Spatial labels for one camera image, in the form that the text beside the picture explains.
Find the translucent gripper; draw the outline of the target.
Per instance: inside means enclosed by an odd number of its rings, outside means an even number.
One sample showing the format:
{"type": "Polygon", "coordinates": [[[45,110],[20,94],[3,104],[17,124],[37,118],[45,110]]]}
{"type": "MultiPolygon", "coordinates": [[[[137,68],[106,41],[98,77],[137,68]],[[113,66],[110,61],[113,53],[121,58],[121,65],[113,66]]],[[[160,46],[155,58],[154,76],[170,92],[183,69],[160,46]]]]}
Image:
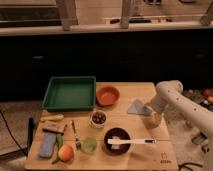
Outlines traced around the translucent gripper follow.
{"type": "Polygon", "coordinates": [[[143,123],[147,129],[157,128],[163,119],[163,114],[154,111],[150,106],[145,106],[145,116],[143,123]]]}

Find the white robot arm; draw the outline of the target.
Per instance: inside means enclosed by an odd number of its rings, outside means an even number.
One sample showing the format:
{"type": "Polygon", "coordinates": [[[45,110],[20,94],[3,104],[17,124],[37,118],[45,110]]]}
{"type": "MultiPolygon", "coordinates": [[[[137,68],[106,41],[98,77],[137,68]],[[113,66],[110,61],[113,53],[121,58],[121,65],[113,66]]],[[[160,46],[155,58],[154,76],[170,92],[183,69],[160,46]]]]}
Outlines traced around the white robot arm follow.
{"type": "Polygon", "coordinates": [[[168,105],[179,110],[200,131],[213,140],[213,112],[200,106],[182,95],[183,85],[178,80],[162,81],[155,86],[156,94],[148,102],[148,106],[161,114],[168,105]]]}

